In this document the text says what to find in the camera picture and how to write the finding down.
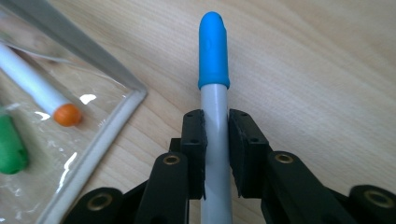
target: clear plastic bag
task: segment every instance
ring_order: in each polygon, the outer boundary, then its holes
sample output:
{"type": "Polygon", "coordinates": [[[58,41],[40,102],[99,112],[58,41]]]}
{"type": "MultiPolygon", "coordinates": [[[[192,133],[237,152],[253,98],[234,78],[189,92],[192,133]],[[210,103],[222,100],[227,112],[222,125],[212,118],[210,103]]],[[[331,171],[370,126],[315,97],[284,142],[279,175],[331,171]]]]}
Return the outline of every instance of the clear plastic bag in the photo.
{"type": "Polygon", "coordinates": [[[82,110],[83,119],[76,127],[60,126],[0,71],[0,102],[13,118],[29,156],[23,171],[0,174],[0,222],[55,223],[144,99],[146,89],[135,85],[134,77],[126,77],[126,83],[116,81],[9,15],[6,10],[0,14],[1,41],[28,52],[20,55],[82,110]]]}

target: green marker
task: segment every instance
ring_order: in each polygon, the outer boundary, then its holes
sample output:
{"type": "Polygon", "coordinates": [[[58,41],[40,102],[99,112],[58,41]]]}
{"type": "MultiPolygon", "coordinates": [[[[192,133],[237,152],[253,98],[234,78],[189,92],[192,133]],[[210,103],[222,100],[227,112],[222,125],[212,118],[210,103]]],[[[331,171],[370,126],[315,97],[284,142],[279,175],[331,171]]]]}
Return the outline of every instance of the green marker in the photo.
{"type": "Polygon", "coordinates": [[[11,117],[0,108],[0,173],[14,175],[27,165],[27,152],[11,117]]]}

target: wooden table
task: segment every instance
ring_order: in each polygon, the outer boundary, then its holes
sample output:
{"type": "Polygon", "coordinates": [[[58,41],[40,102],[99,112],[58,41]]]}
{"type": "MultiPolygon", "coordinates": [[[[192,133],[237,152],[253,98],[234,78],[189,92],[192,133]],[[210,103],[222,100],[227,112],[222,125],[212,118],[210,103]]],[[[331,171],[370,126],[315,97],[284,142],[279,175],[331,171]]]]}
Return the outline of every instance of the wooden table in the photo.
{"type": "MultiPolygon", "coordinates": [[[[51,2],[148,86],[82,194],[134,188],[180,137],[182,116],[200,108],[198,28],[210,10],[227,28],[230,108],[325,186],[396,192],[395,1],[51,2]]],[[[231,184],[233,222],[263,223],[260,201],[231,184]]],[[[191,223],[199,210],[192,202],[191,223]]]]}

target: white marker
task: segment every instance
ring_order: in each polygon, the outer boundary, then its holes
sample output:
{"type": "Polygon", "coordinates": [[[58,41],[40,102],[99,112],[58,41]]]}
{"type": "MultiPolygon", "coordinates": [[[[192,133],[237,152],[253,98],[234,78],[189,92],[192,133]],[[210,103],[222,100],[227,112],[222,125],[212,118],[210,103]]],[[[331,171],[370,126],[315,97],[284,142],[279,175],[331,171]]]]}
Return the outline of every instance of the white marker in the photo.
{"type": "Polygon", "coordinates": [[[0,67],[60,125],[69,127],[80,122],[81,112],[78,108],[53,88],[26,61],[1,43],[0,67]]]}
{"type": "Polygon", "coordinates": [[[230,161],[228,149],[227,35],[221,16],[208,12],[199,29],[199,81],[201,108],[205,113],[207,147],[205,194],[201,223],[232,223],[230,161]]]}

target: marker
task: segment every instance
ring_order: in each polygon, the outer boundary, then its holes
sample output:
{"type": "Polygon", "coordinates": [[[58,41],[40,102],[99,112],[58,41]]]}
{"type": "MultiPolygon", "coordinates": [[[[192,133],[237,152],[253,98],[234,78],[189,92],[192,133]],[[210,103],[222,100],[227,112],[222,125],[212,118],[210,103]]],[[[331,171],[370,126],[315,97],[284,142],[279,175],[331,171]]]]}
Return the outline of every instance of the marker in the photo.
{"type": "Polygon", "coordinates": [[[0,67],[60,125],[70,127],[80,122],[81,112],[78,108],[53,88],[26,61],[1,43],[0,67]]]}
{"type": "Polygon", "coordinates": [[[14,175],[28,163],[26,149],[11,117],[0,108],[0,173],[14,175]]]}
{"type": "Polygon", "coordinates": [[[199,81],[201,108],[207,136],[205,194],[201,223],[233,223],[228,152],[227,34],[216,12],[208,12],[199,28],[199,81]]]}

